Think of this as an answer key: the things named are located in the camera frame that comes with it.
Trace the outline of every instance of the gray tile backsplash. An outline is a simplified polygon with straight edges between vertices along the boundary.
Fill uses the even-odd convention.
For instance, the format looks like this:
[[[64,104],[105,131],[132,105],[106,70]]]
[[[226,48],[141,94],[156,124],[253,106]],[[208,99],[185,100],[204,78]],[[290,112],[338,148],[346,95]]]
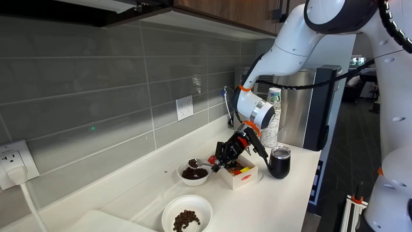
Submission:
[[[28,140],[40,171],[29,181],[38,207],[225,115],[223,86],[259,48],[141,21],[97,28],[0,16],[0,26],[0,142]],[[176,99],[187,95],[195,114],[178,121]],[[26,213],[20,188],[0,191],[0,228]]]

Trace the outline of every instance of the upper cabinet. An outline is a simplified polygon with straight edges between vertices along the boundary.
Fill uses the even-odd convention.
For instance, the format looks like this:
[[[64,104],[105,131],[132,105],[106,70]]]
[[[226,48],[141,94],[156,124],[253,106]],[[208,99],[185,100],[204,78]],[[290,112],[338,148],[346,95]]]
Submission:
[[[116,25],[137,19],[186,23],[200,17],[207,28],[230,25],[266,36],[276,36],[282,21],[306,0],[2,0],[0,14],[65,20],[93,25]]]

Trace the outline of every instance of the black cable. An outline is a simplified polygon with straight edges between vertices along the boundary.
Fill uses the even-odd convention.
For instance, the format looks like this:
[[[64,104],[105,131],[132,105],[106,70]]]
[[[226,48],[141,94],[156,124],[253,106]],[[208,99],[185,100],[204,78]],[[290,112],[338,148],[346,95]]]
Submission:
[[[360,74],[360,72],[367,66],[370,66],[371,64],[374,64],[375,60],[371,59],[369,61],[366,61],[365,64],[360,65],[358,68],[356,69],[352,69],[342,75],[337,75],[335,78],[331,78],[331,79],[328,79],[328,81],[322,81],[322,82],[317,82],[317,83],[313,83],[313,84],[299,84],[299,86],[294,86],[294,84],[281,84],[281,83],[276,83],[276,82],[271,82],[271,81],[264,81],[264,79],[258,79],[257,82],[262,82],[262,83],[267,83],[270,86],[275,86],[275,87],[280,87],[280,88],[288,88],[288,90],[304,90],[304,88],[313,88],[313,87],[320,87],[320,86],[324,86],[324,84],[330,84],[335,81],[339,81],[339,79],[343,79],[343,78],[348,78],[348,77],[353,77],[353,75],[357,75]]]
[[[392,17],[389,0],[378,0],[379,14],[388,33],[402,46],[407,52],[412,52],[412,41],[405,34]]]

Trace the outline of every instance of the wooden cabinet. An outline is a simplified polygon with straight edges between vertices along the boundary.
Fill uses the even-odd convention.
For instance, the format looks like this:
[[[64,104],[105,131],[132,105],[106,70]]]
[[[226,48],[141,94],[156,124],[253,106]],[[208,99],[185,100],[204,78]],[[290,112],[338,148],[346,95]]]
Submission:
[[[174,6],[212,16],[226,23],[275,34],[279,23],[272,19],[280,0],[176,0]]]

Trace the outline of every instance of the wall outlet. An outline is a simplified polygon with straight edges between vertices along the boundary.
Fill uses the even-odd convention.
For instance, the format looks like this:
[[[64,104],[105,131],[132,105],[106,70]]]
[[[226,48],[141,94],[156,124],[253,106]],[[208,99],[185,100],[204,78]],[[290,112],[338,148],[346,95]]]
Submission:
[[[25,140],[0,145],[0,186],[7,189],[15,185],[8,176],[8,170],[25,166],[28,180],[39,176],[37,163]]]
[[[194,114],[192,95],[177,99],[178,121]]]

